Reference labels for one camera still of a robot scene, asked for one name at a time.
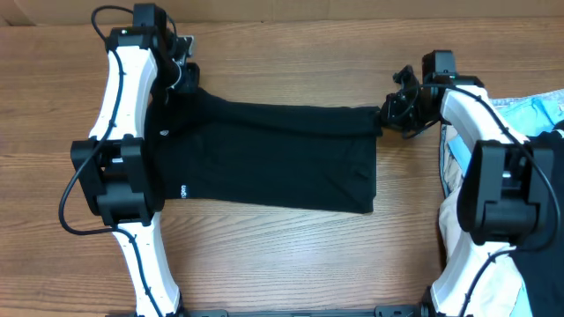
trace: black fabric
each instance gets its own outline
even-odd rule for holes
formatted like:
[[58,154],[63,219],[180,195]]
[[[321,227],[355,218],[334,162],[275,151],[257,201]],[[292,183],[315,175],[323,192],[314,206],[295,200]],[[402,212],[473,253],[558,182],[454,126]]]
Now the black fabric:
[[[551,184],[558,198],[560,209],[564,207],[564,139],[556,131],[542,133],[531,139],[543,144],[554,153]],[[555,228],[556,216],[551,202],[545,230],[531,235],[523,247],[539,246],[550,239]],[[564,232],[560,232],[555,244],[538,253],[515,253],[513,260],[527,287],[533,316],[564,316]]]
[[373,210],[377,107],[256,105],[202,89],[169,105],[150,108],[145,131],[166,198]]

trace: cardboard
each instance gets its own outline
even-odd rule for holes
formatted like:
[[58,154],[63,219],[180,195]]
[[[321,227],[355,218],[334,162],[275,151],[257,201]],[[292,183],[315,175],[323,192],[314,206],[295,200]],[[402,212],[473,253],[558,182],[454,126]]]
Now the cardboard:
[[[177,22],[295,21],[373,18],[561,17],[562,0],[152,0]],[[140,0],[0,0],[13,25],[82,25],[103,4],[132,8]],[[131,22],[123,12],[100,14],[100,24]]]

